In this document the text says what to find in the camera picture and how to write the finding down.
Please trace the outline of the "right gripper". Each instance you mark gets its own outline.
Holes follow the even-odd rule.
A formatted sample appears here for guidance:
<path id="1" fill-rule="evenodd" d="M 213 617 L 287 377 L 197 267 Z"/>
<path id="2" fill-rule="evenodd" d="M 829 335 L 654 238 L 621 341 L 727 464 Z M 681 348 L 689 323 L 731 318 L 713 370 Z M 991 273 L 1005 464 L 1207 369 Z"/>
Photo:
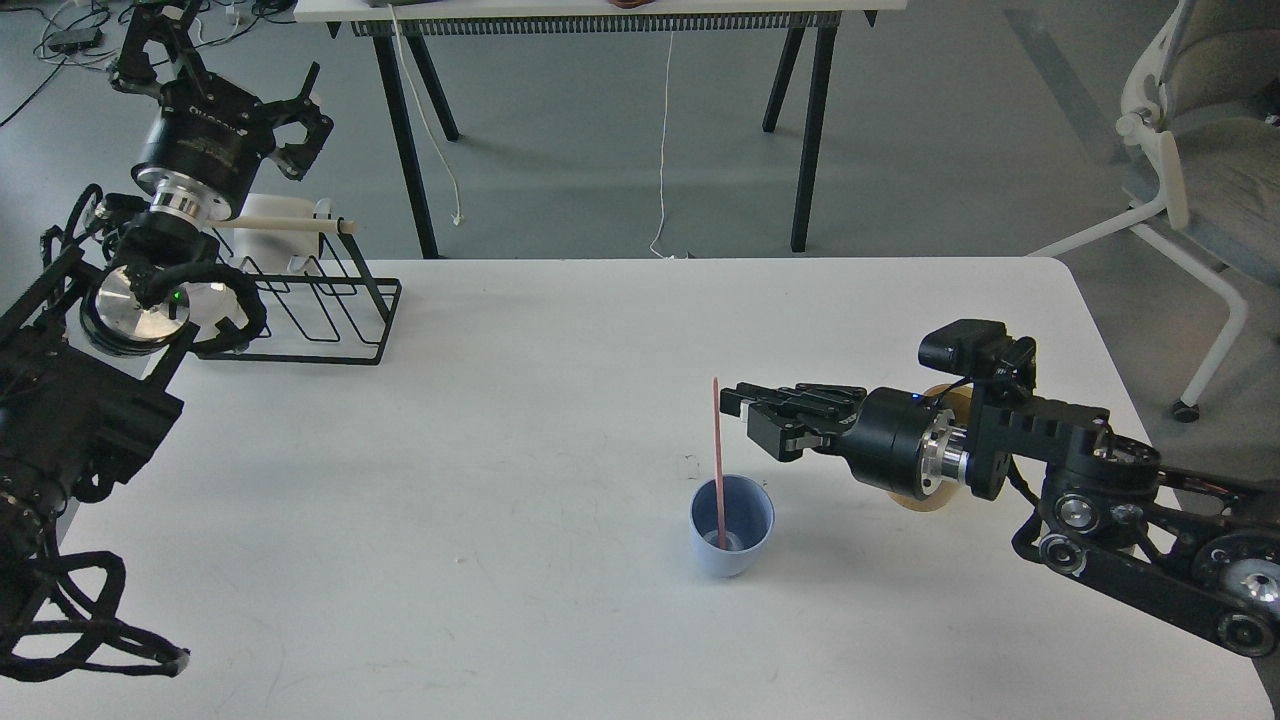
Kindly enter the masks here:
<path id="1" fill-rule="evenodd" d="M 750 404 L 768 410 L 746 410 Z M 856 480 L 908 498 L 941 489 L 942 480 L 927 480 L 922 470 L 925 441 L 945 413 L 927 396 L 884 387 L 869 393 L 856 386 L 742 382 L 719 391 L 719 411 L 745 416 L 748 438 L 781 462 L 812 450 L 844 457 Z"/>

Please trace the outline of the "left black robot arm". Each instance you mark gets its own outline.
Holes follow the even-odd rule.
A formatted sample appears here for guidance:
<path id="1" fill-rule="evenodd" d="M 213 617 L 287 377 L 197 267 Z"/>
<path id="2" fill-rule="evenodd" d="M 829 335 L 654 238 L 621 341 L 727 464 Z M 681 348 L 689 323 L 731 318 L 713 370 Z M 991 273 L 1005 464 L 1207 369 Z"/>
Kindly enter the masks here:
<path id="1" fill-rule="evenodd" d="M 3 314 L 3 675 L 175 676 L 189 651 L 119 619 L 125 565 L 64 555 L 70 501 L 128 483 L 179 418 L 166 387 L 187 354 L 246 348 L 265 329 L 256 282 L 220 263 L 211 225 L 241 215 L 259 168 L 305 177 L 332 132 L 312 100 L 264 101 L 211 72 L 189 29 L 197 1 L 141 1 L 111 87 L 159 114 L 132 176 L 91 184 L 41 240 L 44 269 Z"/>

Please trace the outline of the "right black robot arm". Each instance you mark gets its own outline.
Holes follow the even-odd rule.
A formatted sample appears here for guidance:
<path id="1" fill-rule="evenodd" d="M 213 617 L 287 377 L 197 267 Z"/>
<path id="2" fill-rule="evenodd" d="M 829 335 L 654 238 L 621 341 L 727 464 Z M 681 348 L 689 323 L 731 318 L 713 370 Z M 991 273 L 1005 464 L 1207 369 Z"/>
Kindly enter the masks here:
<path id="1" fill-rule="evenodd" d="M 1277 489 L 1171 468 L 1102 407 L 991 384 L 928 393 L 742 383 L 719 410 L 782 462 L 844 457 L 852 477 L 927 505 L 966 487 L 1020 492 L 1015 552 L 1240 656 L 1277 651 Z"/>

